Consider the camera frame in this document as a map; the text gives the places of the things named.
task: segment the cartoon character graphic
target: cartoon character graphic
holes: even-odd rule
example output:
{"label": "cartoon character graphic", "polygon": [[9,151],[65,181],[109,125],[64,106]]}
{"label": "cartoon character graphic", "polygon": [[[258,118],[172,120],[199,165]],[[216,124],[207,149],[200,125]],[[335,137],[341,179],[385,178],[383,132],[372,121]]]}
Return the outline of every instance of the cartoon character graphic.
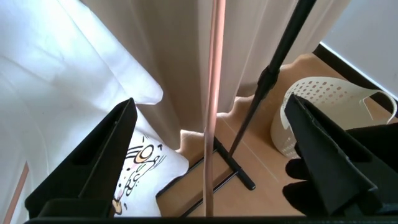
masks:
{"label": "cartoon character graphic", "polygon": [[153,156],[154,152],[156,150],[161,151],[162,147],[162,144],[154,146],[149,137],[143,135],[142,142],[138,146],[128,149],[112,200],[116,214],[121,215],[123,210],[128,209],[126,203],[122,202],[122,197],[131,195],[134,188],[139,184],[139,179],[155,169],[166,158],[165,155]]}

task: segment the white wall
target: white wall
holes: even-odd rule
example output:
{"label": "white wall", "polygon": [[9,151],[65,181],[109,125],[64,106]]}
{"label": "white wall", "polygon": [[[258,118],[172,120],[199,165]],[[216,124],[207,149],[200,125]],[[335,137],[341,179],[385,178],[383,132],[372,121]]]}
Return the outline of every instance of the white wall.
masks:
{"label": "white wall", "polygon": [[398,100],[398,1],[352,0],[322,44]]}

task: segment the white plastic basket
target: white plastic basket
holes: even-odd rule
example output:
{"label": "white plastic basket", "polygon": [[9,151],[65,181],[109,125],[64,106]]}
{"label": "white plastic basket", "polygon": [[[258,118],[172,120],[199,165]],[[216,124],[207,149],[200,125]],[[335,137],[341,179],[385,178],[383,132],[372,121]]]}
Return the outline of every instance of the white plastic basket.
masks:
{"label": "white plastic basket", "polygon": [[[308,77],[295,82],[286,92],[282,106],[271,124],[271,139],[275,147],[286,157],[298,158],[294,150],[296,139],[287,121],[284,108],[291,94],[313,103],[343,129],[387,124],[397,112],[395,100],[381,90],[368,90],[350,82],[330,77]],[[364,100],[375,93],[383,93],[390,99],[391,117],[373,120]]]}

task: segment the stand base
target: stand base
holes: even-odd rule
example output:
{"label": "stand base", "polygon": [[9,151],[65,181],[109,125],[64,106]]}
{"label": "stand base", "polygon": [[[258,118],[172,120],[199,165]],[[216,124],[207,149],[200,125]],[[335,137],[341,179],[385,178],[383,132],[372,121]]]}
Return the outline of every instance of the stand base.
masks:
{"label": "stand base", "polygon": [[[221,181],[217,186],[213,188],[213,193],[215,193],[218,189],[222,188],[224,184],[226,184],[228,181],[230,181],[234,176],[238,176],[238,178],[241,180],[241,182],[244,184],[244,186],[249,189],[249,190],[254,190],[256,188],[255,183],[250,179],[250,177],[243,171],[242,167],[239,166],[239,164],[229,156],[228,151],[224,148],[222,143],[219,142],[219,140],[214,137],[214,146],[213,146],[213,153],[218,152],[218,154],[224,159],[225,163],[228,164],[229,168],[232,169],[232,173],[228,175],[223,181]],[[194,168],[199,166],[203,161],[205,160],[204,157],[202,157],[198,162],[194,163],[192,165],[187,173],[191,172]],[[171,188],[175,183],[177,183],[180,179],[182,179],[184,176],[178,177],[171,181],[165,188],[163,188],[157,195],[156,197],[159,197],[162,195],[166,190]],[[187,217],[189,214],[191,214],[196,208],[199,207],[203,203],[203,198],[201,198],[199,201],[197,201],[195,204],[193,204],[186,212],[184,212],[181,217]]]}

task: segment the beige curtain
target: beige curtain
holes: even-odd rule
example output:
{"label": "beige curtain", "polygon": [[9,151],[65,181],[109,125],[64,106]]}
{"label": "beige curtain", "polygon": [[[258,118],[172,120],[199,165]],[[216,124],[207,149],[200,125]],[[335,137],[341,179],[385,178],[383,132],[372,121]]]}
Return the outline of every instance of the beige curtain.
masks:
{"label": "beige curtain", "polygon": [[[178,149],[180,130],[203,132],[208,89],[211,0],[82,0],[155,78],[156,106],[139,108]],[[297,0],[227,0],[219,112],[254,93]],[[349,0],[318,0],[289,52],[291,63],[319,44]]]}

